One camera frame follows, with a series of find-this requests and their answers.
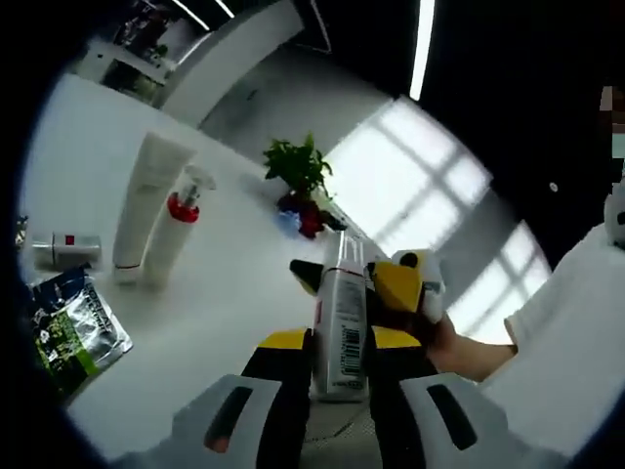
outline potted plant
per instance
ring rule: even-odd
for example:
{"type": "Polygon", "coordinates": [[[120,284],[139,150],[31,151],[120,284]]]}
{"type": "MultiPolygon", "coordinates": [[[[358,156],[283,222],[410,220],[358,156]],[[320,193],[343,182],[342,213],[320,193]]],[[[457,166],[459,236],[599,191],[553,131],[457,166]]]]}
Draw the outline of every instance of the potted plant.
{"type": "Polygon", "coordinates": [[[158,56],[158,58],[165,57],[169,52],[169,48],[167,44],[159,44],[154,48],[154,54],[158,56]]]}
{"type": "Polygon", "coordinates": [[[313,134],[309,133],[301,146],[274,139],[263,154],[267,157],[265,166],[269,168],[265,179],[281,178],[294,194],[305,200],[311,198],[316,188],[328,194],[323,172],[331,175],[332,168],[314,147],[313,134]]]}
{"type": "Polygon", "coordinates": [[[313,134],[309,133],[301,146],[286,140],[273,140],[263,154],[267,157],[265,166],[269,168],[265,179],[280,178],[289,188],[278,200],[278,209],[299,214],[300,233],[314,237],[323,230],[327,214],[319,210],[312,194],[321,189],[329,197],[325,173],[332,175],[332,167],[324,160],[321,151],[314,147],[313,134]]]}

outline small white bottle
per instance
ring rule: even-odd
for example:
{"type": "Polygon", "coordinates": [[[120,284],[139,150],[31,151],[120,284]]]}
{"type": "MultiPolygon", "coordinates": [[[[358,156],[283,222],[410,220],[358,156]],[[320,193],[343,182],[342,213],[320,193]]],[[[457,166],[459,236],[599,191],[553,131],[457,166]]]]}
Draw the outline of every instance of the small white bottle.
{"type": "Polygon", "coordinates": [[[183,188],[167,198],[144,258],[144,280],[154,288],[167,284],[176,259],[199,219],[200,193],[215,189],[213,178],[197,166],[187,166],[185,175],[188,181],[183,188]]]}

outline white cylinder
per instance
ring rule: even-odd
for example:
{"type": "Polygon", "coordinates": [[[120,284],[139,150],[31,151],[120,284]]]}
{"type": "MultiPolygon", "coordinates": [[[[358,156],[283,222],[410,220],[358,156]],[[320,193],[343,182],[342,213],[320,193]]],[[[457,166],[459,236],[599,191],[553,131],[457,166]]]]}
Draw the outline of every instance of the white cylinder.
{"type": "Polygon", "coordinates": [[[153,288],[162,288],[167,284],[176,259],[199,219],[197,200],[201,191],[215,189],[215,181],[202,168],[190,165],[185,168],[184,174],[187,179],[185,186],[167,199],[144,258],[144,280],[153,288]]]}
{"type": "Polygon", "coordinates": [[[113,244],[113,278],[138,279],[158,211],[195,151],[147,132],[135,162],[113,244]]]}
{"type": "Polygon", "coordinates": [[[194,225],[176,220],[166,209],[161,212],[144,258],[144,279],[148,286],[162,288],[167,284],[194,225]]]}

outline white table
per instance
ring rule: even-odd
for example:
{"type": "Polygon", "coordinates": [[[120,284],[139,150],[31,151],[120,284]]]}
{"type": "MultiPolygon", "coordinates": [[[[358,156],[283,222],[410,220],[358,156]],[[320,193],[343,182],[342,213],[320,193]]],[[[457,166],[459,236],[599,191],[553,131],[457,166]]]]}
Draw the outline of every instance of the white table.
{"type": "Polygon", "coordinates": [[[107,458],[168,435],[172,414],[217,378],[242,370],[271,332],[310,325],[314,299],[288,272],[320,260],[322,241],[289,238],[254,188],[263,170],[165,114],[65,75],[31,146],[22,208],[29,230],[99,234],[97,287],[134,348],[91,383],[70,415],[107,458]],[[217,181],[160,295],[110,281],[110,255],[130,171],[147,130],[198,150],[217,181]]]}

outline white tube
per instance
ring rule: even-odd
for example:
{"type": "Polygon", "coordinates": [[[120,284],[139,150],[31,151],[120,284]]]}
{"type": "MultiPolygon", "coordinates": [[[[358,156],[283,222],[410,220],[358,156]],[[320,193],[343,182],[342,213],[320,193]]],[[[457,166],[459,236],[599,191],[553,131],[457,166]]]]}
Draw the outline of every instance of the white tube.
{"type": "Polygon", "coordinates": [[[167,192],[195,151],[148,132],[130,177],[113,245],[113,278],[138,279],[147,238],[167,192]]]}

